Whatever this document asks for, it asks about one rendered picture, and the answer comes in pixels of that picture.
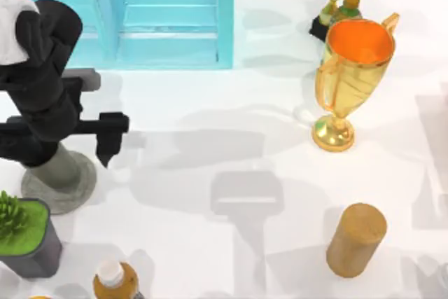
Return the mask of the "wooden cup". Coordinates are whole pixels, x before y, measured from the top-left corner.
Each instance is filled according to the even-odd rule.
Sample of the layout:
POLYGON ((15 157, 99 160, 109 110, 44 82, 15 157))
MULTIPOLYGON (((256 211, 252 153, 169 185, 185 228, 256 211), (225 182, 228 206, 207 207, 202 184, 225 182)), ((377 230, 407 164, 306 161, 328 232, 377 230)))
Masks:
POLYGON ((354 278, 367 267, 387 232, 378 208, 366 203, 348 206, 326 251, 328 267, 338 276, 354 278))

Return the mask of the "light blue rack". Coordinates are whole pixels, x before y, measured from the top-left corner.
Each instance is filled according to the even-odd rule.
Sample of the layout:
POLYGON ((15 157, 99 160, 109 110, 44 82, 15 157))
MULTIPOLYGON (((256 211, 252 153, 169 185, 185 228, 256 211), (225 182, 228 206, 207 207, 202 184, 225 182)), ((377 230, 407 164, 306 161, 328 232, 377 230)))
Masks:
POLYGON ((58 0, 83 33, 71 68, 229 69, 234 0, 58 0))

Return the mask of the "grey cup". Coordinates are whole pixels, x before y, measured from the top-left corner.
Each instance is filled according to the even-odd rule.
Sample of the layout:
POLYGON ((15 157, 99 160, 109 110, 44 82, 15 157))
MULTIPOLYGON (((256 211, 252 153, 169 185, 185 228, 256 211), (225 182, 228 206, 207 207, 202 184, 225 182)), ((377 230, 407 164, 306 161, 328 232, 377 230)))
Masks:
POLYGON ((27 170, 39 181, 52 189, 68 188, 80 181, 81 171, 74 157, 58 143, 57 150, 50 159, 27 170))

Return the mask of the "orange bottle white cap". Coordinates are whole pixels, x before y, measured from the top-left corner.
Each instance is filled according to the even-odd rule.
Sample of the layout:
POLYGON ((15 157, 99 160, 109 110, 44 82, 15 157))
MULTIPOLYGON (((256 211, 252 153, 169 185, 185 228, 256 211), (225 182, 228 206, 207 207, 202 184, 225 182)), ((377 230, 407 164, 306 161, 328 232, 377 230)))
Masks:
POLYGON ((118 260, 103 262, 92 285, 96 299, 146 299, 140 292, 135 269, 118 260))

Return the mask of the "large gold trophy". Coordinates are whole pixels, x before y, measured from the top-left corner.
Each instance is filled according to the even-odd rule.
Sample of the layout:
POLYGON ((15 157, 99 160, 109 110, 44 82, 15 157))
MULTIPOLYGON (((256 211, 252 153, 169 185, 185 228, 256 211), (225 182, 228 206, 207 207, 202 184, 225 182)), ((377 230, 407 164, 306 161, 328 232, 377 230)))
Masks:
POLYGON ((381 23, 345 19, 329 29, 314 81, 316 101, 329 114, 311 132, 323 150, 342 152, 353 145, 355 132, 347 116, 367 101, 386 73, 396 50, 393 33, 399 19, 397 13, 381 23))

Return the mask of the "grey pot with green plant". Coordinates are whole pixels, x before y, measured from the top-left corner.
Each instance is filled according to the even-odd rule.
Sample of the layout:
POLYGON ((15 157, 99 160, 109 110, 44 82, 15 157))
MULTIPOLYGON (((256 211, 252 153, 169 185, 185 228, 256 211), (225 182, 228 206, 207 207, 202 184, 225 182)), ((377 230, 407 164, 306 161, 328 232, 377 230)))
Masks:
POLYGON ((0 263, 21 278, 49 278, 58 271, 61 254, 48 205, 1 191, 0 263))

